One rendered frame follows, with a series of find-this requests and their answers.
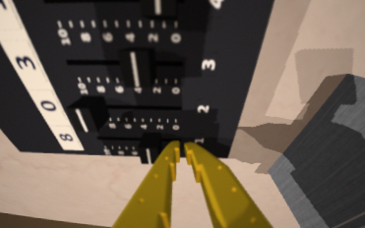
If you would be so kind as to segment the black lighting desk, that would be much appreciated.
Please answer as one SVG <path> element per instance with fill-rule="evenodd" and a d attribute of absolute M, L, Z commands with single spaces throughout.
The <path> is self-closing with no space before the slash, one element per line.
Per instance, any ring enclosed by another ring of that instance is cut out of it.
<path fill-rule="evenodd" d="M 228 158 L 273 5 L 0 0 L 0 130 L 19 152 Z"/>

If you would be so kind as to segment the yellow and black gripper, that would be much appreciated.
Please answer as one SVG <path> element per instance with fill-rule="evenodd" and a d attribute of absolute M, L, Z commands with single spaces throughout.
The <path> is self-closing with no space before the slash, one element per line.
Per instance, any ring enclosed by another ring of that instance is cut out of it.
<path fill-rule="evenodd" d="M 201 183 L 213 228 L 273 228 L 231 169 L 194 142 L 185 142 L 188 165 Z M 111 228 L 171 228 L 172 183 L 180 142 L 170 142 Z"/>

